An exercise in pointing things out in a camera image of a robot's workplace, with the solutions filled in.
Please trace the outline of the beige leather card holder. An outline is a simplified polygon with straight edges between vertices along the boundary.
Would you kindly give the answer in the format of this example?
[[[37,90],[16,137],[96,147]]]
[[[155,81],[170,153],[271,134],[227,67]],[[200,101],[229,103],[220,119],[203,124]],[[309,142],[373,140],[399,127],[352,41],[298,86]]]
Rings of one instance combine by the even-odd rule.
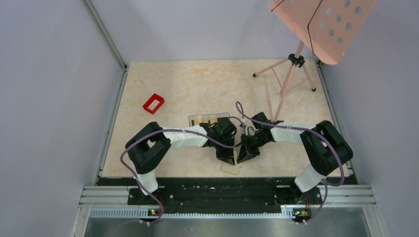
[[[242,166],[243,166],[242,163],[240,163],[240,164],[236,163],[234,165],[231,165],[231,164],[228,164],[228,163],[223,163],[221,165],[220,170],[221,170],[221,172],[237,176],[237,175],[240,174]]]

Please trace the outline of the clear plastic card box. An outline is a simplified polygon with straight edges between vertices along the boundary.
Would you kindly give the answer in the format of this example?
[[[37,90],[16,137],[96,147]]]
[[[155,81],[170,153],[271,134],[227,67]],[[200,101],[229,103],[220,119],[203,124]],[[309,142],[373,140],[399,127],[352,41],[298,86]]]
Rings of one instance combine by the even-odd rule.
[[[205,119],[205,120],[212,120],[212,119],[218,119],[218,118],[226,118],[230,117],[230,113],[215,113],[215,114],[204,114],[204,115],[191,115],[188,117],[189,119],[189,126],[191,125],[191,120],[193,119]]]

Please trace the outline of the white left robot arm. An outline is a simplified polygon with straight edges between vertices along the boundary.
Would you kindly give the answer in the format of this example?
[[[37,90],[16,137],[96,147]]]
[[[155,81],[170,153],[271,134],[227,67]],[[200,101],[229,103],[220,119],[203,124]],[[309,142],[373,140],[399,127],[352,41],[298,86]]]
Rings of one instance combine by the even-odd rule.
[[[158,199],[156,168],[170,149],[215,148],[218,160],[234,165],[236,132],[237,128],[227,117],[195,122],[186,128],[161,127],[155,121],[148,123],[126,143],[123,152],[134,165],[132,172],[140,183],[140,198],[146,204]]]

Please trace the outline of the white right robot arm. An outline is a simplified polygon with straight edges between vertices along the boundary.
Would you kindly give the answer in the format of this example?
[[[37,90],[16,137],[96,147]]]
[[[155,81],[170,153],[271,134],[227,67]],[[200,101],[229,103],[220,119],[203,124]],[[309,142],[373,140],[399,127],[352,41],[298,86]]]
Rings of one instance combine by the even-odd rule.
[[[253,135],[242,135],[237,163],[255,158],[260,148],[268,143],[285,142],[304,147],[310,164],[291,183],[290,198],[304,203],[310,190],[335,169],[353,158],[353,151],[334,125],[324,120],[316,125],[290,124],[271,121],[260,112],[251,118]]]

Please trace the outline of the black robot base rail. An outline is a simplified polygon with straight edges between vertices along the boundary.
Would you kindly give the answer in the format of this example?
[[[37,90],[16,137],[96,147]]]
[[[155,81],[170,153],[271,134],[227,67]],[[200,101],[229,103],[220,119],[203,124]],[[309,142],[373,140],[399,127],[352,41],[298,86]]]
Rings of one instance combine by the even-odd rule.
[[[136,180],[100,178],[99,186],[126,186],[128,205],[155,205],[149,213],[263,214],[280,213],[285,205],[308,209],[323,202],[320,189],[302,193],[292,177],[157,178],[158,189],[145,195]]]

